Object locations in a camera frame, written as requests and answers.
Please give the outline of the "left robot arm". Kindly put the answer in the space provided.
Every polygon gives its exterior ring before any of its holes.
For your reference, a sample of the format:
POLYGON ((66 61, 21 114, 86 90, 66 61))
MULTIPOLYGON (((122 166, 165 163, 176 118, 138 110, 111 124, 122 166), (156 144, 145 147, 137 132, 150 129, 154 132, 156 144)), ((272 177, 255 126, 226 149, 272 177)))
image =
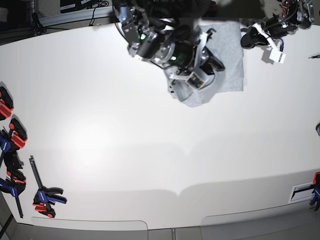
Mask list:
POLYGON ((245 33, 240 40, 242 48, 270 46, 272 41, 279 40, 279 50, 282 52, 285 36, 293 34, 298 28, 309 29, 315 23, 314 5, 311 0, 280 0, 279 7, 281 13, 253 21, 241 30, 245 33))

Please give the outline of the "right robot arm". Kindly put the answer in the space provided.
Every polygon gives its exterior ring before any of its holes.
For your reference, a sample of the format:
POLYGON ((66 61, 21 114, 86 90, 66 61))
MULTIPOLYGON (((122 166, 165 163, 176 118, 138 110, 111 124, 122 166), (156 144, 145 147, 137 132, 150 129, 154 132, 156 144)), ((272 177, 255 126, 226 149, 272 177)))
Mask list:
POLYGON ((112 11, 132 57, 163 70, 176 67, 180 73, 190 73, 201 69, 212 75, 225 66, 201 44, 207 44, 215 30, 202 32, 181 20, 201 18, 214 4, 212 0, 114 0, 112 11))

